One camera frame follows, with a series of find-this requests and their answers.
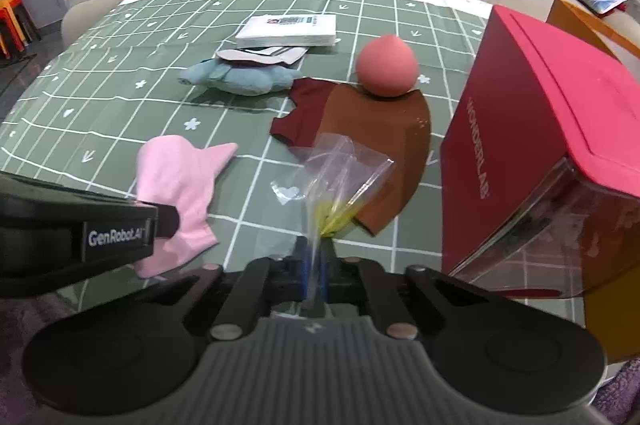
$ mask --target transparent plastic bag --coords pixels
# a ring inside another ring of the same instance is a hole
[[[305,251],[306,299],[316,297],[321,278],[319,244],[344,228],[378,192],[393,167],[388,156],[341,134],[321,134],[311,149],[296,149],[302,166],[273,180],[271,189],[282,206],[299,204]]]

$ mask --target pink teardrop sponge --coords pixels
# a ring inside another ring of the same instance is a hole
[[[383,35],[368,43],[356,60],[358,82],[379,97],[398,97],[419,75],[414,52],[397,35]]]

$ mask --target blue plush toy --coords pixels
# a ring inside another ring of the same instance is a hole
[[[220,59],[208,59],[178,75],[181,84],[206,86],[229,93],[254,97],[270,91],[288,90],[303,75],[283,66],[231,65]]]

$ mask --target pink felt piece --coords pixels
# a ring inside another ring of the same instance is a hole
[[[138,199],[175,206],[180,227],[171,239],[156,239],[153,255],[136,263],[139,277],[181,266],[218,242],[207,224],[207,207],[214,179],[237,149],[236,144],[198,149],[177,135],[152,138],[140,148]]]

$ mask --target purple fabric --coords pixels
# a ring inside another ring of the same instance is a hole
[[[17,425],[36,408],[22,377],[22,351],[47,324],[73,310],[57,294],[33,299],[0,299],[0,422]]]
[[[640,358],[637,358],[628,361],[607,385],[598,389],[593,406],[614,425],[622,425],[638,407],[639,391]]]

